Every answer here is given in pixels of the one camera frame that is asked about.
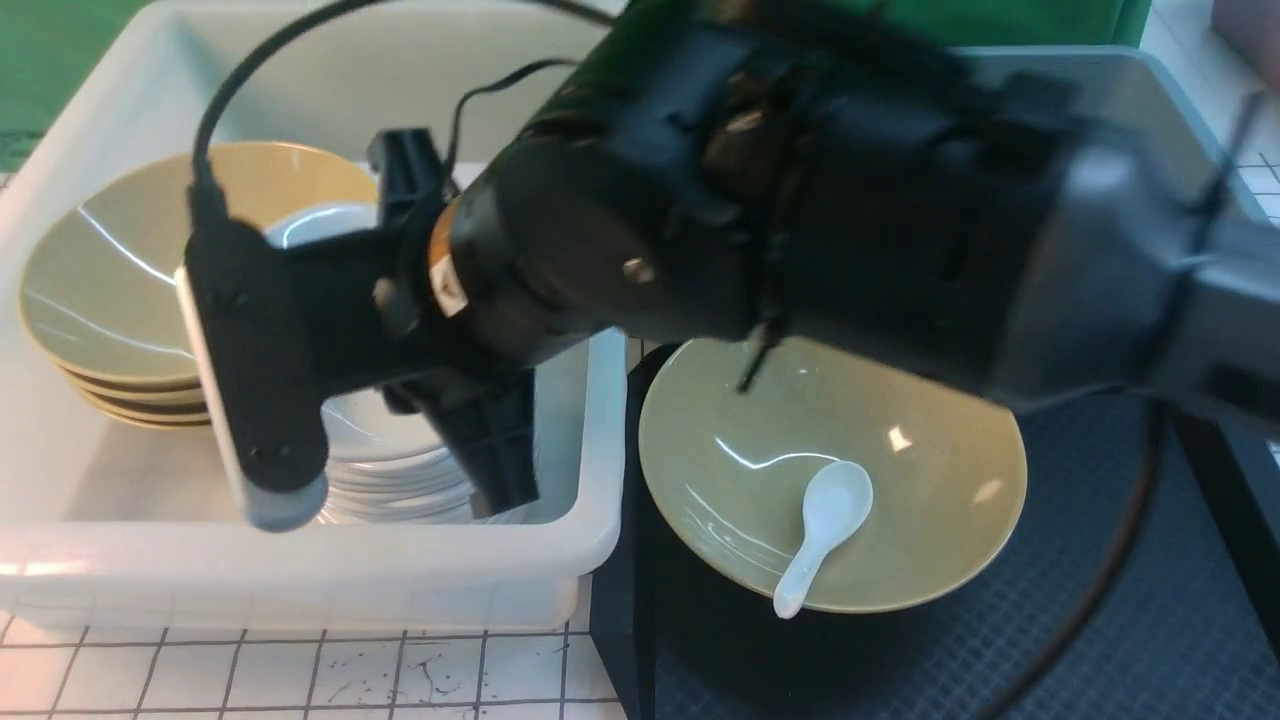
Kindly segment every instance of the white plastic bin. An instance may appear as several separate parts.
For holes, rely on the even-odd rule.
[[[211,433],[155,433],[90,409],[24,337],[15,288],[33,245],[120,173],[189,151],[227,72],[306,0],[168,0],[93,70],[0,196],[0,609],[45,625],[540,630],[613,550],[625,340],[607,332],[539,373],[544,500],[513,527],[308,527],[270,536],[234,510]],[[380,128],[440,137],[470,87],[602,31],[518,4],[406,1],[288,47],[232,105],[219,140],[287,140],[362,159]],[[465,118],[488,160],[562,79],[548,72]]]

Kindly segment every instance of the white label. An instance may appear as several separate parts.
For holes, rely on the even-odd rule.
[[[445,318],[452,318],[467,306],[467,293],[462,290],[462,281],[458,272],[453,269],[453,255],[445,255],[439,263],[431,265],[431,291],[435,293],[435,302],[444,311]]]

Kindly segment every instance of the green background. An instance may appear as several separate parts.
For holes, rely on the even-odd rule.
[[[0,0],[0,172],[31,154],[150,0]],[[863,0],[833,0],[854,9]],[[1138,45],[1151,0],[890,0],[887,17],[952,45]]]

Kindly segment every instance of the ceramic spoon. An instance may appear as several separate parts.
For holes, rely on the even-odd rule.
[[[867,521],[872,478],[856,462],[832,462],[804,491],[804,542],[773,591],[773,611],[795,618],[822,561]]]

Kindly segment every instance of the black stand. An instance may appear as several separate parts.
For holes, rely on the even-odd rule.
[[[982,575],[900,612],[801,612],[781,621],[768,600],[694,556],[649,497],[635,433],[671,351],[649,355],[631,374],[622,537],[593,585],[591,637],[630,720],[972,717],[1075,603],[1135,477],[1140,401],[1096,397],[1020,418],[1028,502]],[[1276,507],[1240,489],[1263,482],[1280,493],[1280,470],[1254,457],[1253,450],[1266,454],[1261,438],[1244,442],[1185,418],[1176,425],[1183,445],[1194,446],[1196,473],[1170,443],[1132,568],[1012,717],[1280,712],[1280,665],[1265,632],[1276,628],[1280,609],[1260,605],[1280,587],[1280,555],[1274,537],[1267,541]],[[1224,455],[1215,438],[1243,445]],[[1206,474],[1213,482],[1198,477]],[[1210,505],[1198,480],[1225,497]],[[1220,533],[1215,520],[1231,532]]]

